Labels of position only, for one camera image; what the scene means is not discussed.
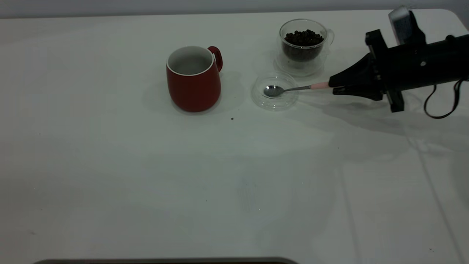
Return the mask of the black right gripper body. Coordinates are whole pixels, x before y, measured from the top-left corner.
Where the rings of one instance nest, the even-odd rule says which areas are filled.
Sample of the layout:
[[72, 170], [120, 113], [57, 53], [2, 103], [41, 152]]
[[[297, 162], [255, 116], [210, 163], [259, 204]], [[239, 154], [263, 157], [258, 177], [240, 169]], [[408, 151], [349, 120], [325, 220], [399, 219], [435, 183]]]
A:
[[447, 41], [388, 47], [380, 30], [367, 32], [371, 57], [371, 84], [366, 98], [380, 101], [387, 95], [393, 112], [404, 110], [402, 91], [446, 82]]

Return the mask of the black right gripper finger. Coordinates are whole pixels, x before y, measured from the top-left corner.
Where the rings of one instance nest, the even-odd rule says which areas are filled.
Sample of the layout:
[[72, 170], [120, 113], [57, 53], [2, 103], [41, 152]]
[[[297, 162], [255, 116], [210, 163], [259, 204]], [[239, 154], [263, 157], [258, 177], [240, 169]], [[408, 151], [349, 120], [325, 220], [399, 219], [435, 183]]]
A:
[[333, 88], [333, 95], [346, 95], [367, 98], [373, 101], [381, 101], [383, 94], [372, 86], [343, 86]]
[[354, 65], [329, 79], [331, 88], [380, 86], [375, 72], [375, 57], [369, 52]]

